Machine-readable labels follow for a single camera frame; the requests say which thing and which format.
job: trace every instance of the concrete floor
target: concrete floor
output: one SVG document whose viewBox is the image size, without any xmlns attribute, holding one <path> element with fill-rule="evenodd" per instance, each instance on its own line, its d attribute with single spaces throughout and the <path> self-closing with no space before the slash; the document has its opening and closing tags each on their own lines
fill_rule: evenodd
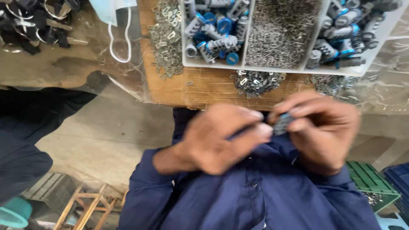
<svg viewBox="0 0 409 230">
<path fill-rule="evenodd" d="M 110 84 L 36 146 L 54 160 L 51 171 L 124 192 L 143 150 L 170 145 L 172 133 L 171 107 L 137 102 Z"/>
</svg>

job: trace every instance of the finger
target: finger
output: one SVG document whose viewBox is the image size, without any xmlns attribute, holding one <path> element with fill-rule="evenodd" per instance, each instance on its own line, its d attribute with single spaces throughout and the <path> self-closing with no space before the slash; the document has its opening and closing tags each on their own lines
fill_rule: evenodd
<svg viewBox="0 0 409 230">
<path fill-rule="evenodd" d="M 356 122 L 359 120 L 358 110 L 354 106 L 325 98 L 304 102 L 290 110 L 290 115 L 294 118 L 318 113 L 324 113 L 329 118 L 342 118 L 342 122 Z"/>
<path fill-rule="evenodd" d="M 271 126 L 259 123 L 231 141 L 233 153 L 238 159 L 241 159 L 258 145 L 269 142 L 272 134 L 273 128 Z"/>
<path fill-rule="evenodd" d="M 279 119 L 279 117 L 280 117 L 279 114 L 276 114 L 275 112 L 272 111 L 272 112 L 270 112 L 268 114 L 267 123 L 268 124 L 275 124 L 276 121 Z"/>
<path fill-rule="evenodd" d="M 318 146 L 317 143 L 323 141 L 324 132 L 321 132 L 306 117 L 291 122 L 287 127 L 287 131 L 290 133 L 292 140 L 293 138 L 300 139 L 305 144 Z"/>
<path fill-rule="evenodd" d="M 249 110 L 231 104 L 217 105 L 204 114 L 205 126 L 212 126 L 212 135 L 226 138 L 236 131 L 260 122 L 264 116 L 261 112 Z"/>
<path fill-rule="evenodd" d="M 330 99 L 328 96 L 321 95 L 315 91 L 298 92 L 290 95 L 285 101 L 275 105 L 272 109 L 272 112 L 274 112 L 275 114 L 286 113 L 293 107 L 297 106 L 298 104 L 317 98 Z"/>
</svg>

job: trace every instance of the surgical face mask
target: surgical face mask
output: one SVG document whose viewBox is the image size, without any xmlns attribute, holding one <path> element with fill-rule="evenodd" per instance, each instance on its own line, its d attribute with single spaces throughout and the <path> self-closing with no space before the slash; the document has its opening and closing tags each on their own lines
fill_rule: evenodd
<svg viewBox="0 0 409 230">
<path fill-rule="evenodd" d="M 99 19 L 106 24 L 108 24 L 108 33 L 111 38 L 111 42 L 109 44 L 109 51 L 114 59 L 119 62 L 127 63 L 130 61 L 131 58 L 131 47 L 130 41 L 128 37 L 128 30 L 130 26 L 130 19 L 131 19 L 131 7 L 137 6 L 136 0 L 90 0 L 90 3 L 94 10 L 96 11 Z M 112 45 L 114 43 L 114 36 L 112 35 L 111 27 L 118 26 L 117 22 L 117 9 L 121 8 L 128 8 L 128 24 L 126 25 L 125 29 L 125 39 L 126 43 L 128 44 L 128 59 L 123 60 L 115 56 L 114 52 L 112 51 Z"/>
</svg>

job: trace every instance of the green plastic crate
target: green plastic crate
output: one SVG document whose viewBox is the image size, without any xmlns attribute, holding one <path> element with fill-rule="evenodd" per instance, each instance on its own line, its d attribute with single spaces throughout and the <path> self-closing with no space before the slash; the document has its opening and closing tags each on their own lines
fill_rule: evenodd
<svg viewBox="0 0 409 230">
<path fill-rule="evenodd" d="M 400 198 L 400 193 L 372 165 L 356 161 L 348 161 L 346 165 L 357 190 L 384 195 L 383 201 L 372 207 L 375 213 Z"/>
</svg>

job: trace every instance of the hand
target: hand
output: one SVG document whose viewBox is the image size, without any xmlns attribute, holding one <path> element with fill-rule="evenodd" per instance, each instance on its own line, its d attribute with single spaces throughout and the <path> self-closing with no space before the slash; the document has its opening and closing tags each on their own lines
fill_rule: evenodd
<svg viewBox="0 0 409 230">
<path fill-rule="evenodd" d="M 272 127 L 261 123 L 262 119 L 258 111 L 231 104 L 212 105 L 190 122 L 181 142 L 155 154 L 153 165 L 160 174 L 197 170 L 223 174 L 256 146 L 270 141 Z"/>
<path fill-rule="evenodd" d="M 274 123 L 285 112 L 296 118 L 287 131 L 300 151 L 301 164 L 321 175 L 337 174 L 345 164 L 360 125 L 357 109 L 306 91 L 292 94 L 277 104 L 269 116 L 269 122 Z"/>
</svg>

